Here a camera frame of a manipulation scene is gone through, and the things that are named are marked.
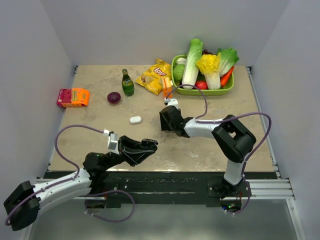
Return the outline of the white earbud charging case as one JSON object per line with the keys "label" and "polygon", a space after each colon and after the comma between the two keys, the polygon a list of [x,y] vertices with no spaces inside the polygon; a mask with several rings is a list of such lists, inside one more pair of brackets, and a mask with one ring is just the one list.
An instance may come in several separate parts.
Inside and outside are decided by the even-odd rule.
{"label": "white earbud charging case", "polygon": [[129,123],[132,125],[139,124],[142,122],[142,118],[140,116],[133,116],[129,119]]}

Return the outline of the black earbud charging case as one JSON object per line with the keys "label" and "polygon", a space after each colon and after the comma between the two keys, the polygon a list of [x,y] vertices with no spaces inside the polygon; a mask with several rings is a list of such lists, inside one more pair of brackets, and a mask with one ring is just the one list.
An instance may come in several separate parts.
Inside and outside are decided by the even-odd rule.
{"label": "black earbud charging case", "polygon": [[159,143],[154,139],[144,138],[140,142],[140,147],[144,150],[156,151],[158,149],[157,145]]}

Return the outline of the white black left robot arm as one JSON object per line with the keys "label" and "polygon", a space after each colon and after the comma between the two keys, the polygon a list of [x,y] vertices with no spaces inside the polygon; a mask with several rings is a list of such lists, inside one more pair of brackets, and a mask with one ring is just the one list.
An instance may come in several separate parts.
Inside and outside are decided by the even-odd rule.
{"label": "white black left robot arm", "polygon": [[3,203],[7,213],[5,225],[19,231],[32,224],[40,211],[73,198],[102,195],[108,169],[123,162],[132,167],[142,163],[157,151],[158,142],[146,138],[136,141],[124,135],[109,141],[108,149],[108,153],[88,153],[83,167],[64,177],[44,183],[19,184]]}

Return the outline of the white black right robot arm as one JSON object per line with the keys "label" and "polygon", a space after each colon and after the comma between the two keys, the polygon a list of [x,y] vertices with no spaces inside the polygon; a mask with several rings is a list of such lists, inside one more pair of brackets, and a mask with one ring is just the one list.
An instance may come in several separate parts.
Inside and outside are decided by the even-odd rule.
{"label": "white black right robot arm", "polygon": [[182,117],[181,110],[167,106],[159,112],[162,131],[172,131],[179,137],[203,137],[216,140],[227,158],[223,192],[230,197],[240,190],[245,158],[252,152],[256,137],[233,115],[214,123],[200,123],[192,117]]}

